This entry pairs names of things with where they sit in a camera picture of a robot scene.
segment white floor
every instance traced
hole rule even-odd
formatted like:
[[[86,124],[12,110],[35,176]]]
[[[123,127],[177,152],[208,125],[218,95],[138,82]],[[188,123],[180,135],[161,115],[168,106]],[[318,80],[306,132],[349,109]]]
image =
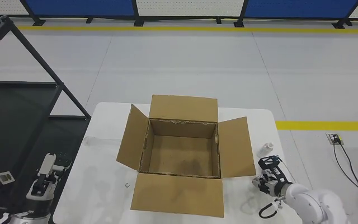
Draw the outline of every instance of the white floor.
[[[294,24],[298,28],[330,28],[329,23]],[[248,22],[247,26],[268,27],[272,23]],[[276,120],[358,120],[358,35],[24,34],[90,114],[101,101],[149,104],[152,94],[171,94],[215,97],[221,107],[269,109]],[[0,41],[0,52],[1,81],[51,81],[11,34]],[[61,96],[53,114],[81,113]],[[358,134],[339,133],[358,173]],[[333,190],[343,200],[351,222],[358,223],[358,188],[340,172],[325,131],[281,130],[279,134],[296,180],[310,188]],[[338,155],[348,171],[343,154]]]

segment yellow floor line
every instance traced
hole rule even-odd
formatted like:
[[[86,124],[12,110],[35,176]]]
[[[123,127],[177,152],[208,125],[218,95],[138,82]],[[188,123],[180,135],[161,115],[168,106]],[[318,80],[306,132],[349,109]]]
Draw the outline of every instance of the yellow floor line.
[[[277,130],[356,130],[358,122],[276,121]]]
[[[297,32],[314,34],[358,34],[358,29],[298,29],[259,27],[207,27],[207,26],[17,26],[20,30],[36,31],[203,31],[203,32]]]

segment table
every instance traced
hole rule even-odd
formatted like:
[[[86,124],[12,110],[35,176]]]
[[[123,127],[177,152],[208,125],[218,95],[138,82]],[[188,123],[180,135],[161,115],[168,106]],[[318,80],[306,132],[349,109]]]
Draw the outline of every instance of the table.
[[[135,106],[149,114],[149,104]],[[116,162],[129,110],[130,104],[124,103],[101,102],[96,106],[54,213],[55,223],[302,223],[286,204],[275,217],[259,218],[258,211],[274,198],[255,188],[251,183],[253,177],[223,180],[224,218],[130,210],[137,171]],[[265,143],[273,142],[270,155],[279,155],[284,160],[274,116],[269,110],[219,108],[219,121],[243,116],[247,116],[259,174],[256,152]],[[287,169],[280,167],[289,179]]]

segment small bottle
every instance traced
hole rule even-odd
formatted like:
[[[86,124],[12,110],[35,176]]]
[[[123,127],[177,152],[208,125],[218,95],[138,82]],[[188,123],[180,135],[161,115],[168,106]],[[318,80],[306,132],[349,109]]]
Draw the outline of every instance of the small bottle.
[[[272,142],[264,144],[260,150],[257,152],[257,156],[259,158],[266,156],[269,154],[272,150],[274,150],[274,144]]]

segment blue panel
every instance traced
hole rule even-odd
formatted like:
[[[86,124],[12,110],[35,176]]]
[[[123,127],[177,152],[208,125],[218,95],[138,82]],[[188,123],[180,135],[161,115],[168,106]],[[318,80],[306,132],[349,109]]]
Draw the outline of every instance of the blue panel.
[[[247,17],[342,18],[356,0],[249,0]]]
[[[36,15],[132,16],[131,0],[27,0]]]

